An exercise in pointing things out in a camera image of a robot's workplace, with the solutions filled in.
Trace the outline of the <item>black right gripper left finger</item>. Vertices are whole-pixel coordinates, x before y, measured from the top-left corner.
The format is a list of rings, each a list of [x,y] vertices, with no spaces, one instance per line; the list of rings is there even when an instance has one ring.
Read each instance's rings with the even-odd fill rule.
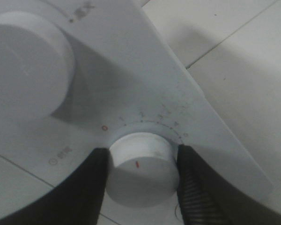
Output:
[[[110,152],[95,148],[64,181],[28,206],[0,219],[0,225],[96,225]]]

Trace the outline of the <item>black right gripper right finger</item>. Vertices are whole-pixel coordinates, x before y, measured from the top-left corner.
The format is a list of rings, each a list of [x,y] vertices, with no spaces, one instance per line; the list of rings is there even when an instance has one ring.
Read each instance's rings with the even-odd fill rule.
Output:
[[[281,214],[233,187],[190,146],[177,152],[178,205],[185,225],[281,225]]]

